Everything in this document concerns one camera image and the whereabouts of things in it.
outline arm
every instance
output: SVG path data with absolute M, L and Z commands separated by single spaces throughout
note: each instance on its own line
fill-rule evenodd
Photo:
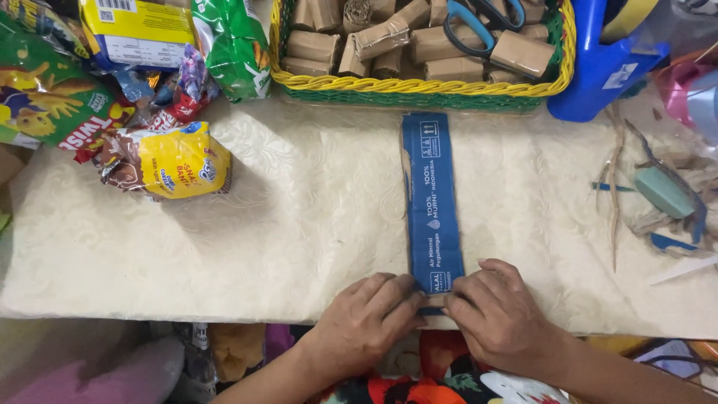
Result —
M 301 404 L 340 380 L 363 374 L 396 341 L 426 325 L 416 314 L 426 297 L 413 286 L 410 275 L 378 273 L 357 281 L 289 351 L 211 404 Z
M 500 260 L 479 266 L 457 278 L 444 301 L 476 360 L 594 404 L 718 403 L 697 387 L 596 349 L 549 323 L 516 267 Z

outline wicker basket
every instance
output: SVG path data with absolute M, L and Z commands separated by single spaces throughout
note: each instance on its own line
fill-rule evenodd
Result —
M 423 81 L 390 78 L 292 75 L 279 61 L 285 55 L 294 0 L 273 0 L 269 32 L 271 75 L 284 91 L 301 101 L 362 104 L 411 108 L 479 109 L 524 112 L 535 109 L 547 97 L 568 86 L 574 72 L 576 26 L 570 0 L 547 0 L 542 21 L 549 28 L 548 42 L 556 45 L 546 74 L 554 81 L 542 84 L 509 84 L 464 81 Z

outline human hand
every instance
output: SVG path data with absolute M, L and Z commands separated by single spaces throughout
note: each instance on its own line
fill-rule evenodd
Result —
M 297 345 L 328 384 L 361 375 L 395 342 L 426 325 L 416 314 L 425 300 L 411 275 L 376 273 L 339 293 Z
M 517 375 L 556 380 L 574 338 L 546 320 L 516 267 L 493 259 L 479 266 L 454 280 L 444 299 L 444 313 L 456 321 L 471 355 Z

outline chocolate snack bag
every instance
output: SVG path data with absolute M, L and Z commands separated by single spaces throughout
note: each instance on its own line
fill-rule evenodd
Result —
M 123 108 L 95 78 L 0 12 L 0 124 L 64 150 L 88 150 Z M 86 153 L 75 159 L 84 162 Z
M 232 102 L 269 96 L 269 47 L 251 0 L 196 0 L 192 21 L 207 69 Z
M 155 200 L 229 192 L 232 156 L 210 136 L 207 122 L 165 131 L 115 129 L 102 137 L 94 163 L 103 184 Z

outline scissors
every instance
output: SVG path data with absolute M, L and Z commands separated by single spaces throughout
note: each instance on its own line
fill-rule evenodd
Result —
M 514 32 L 521 31 L 524 23 L 526 23 L 526 13 L 519 0 L 507 0 L 507 2 L 516 11 L 517 22 L 514 24 L 509 18 L 501 14 L 496 7 L 491 4 L 490 0 L 447 0 L 447 17 L 444 20 L 444 33 L 449 41 L 460 51 L 479 58 L 488 59 L 491 56 L 493 48 L 496 46 L 496 39 L 489 32 L 489 29 L 479 20 L 478 16 L 483 14 L 489 19 L 491 29 L 509 30 Z M 471 11 L 469 4 L 476 9 L 476 13 Z M 449 23 L 452 18 L 461 19 L 478 37 L 486 44 L 485 49 L 473 49 L 464 45 L 454 34 Z

